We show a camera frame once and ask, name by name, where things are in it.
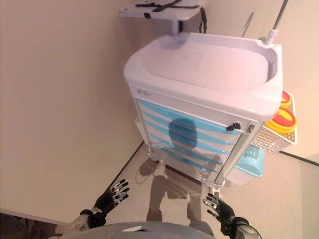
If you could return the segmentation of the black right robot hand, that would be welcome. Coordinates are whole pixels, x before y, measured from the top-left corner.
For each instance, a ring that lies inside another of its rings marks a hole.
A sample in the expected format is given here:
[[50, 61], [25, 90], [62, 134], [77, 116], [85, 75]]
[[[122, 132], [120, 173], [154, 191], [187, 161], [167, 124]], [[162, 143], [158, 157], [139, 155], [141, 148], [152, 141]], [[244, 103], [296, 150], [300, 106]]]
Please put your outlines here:
[[208, 207], [207, 212], [216, 218], [222, 225], [232, 224], [235, 213], [233, 209], [218, 196], [208, 193], [206, 198], [202, 201], [204, 205]]

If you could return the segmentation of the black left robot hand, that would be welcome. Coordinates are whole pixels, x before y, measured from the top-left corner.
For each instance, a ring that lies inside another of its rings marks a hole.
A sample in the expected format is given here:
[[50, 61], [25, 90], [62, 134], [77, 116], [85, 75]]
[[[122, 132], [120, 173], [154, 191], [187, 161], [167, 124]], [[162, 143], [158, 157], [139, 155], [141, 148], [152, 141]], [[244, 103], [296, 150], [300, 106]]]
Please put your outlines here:
[[117, 182], [113, 187], [109, 187], [97, 199], [94, 207], [98, 208], [105, 216], [110, 213], [120, 202], [128, 198], [129, 183], [125, 179]]

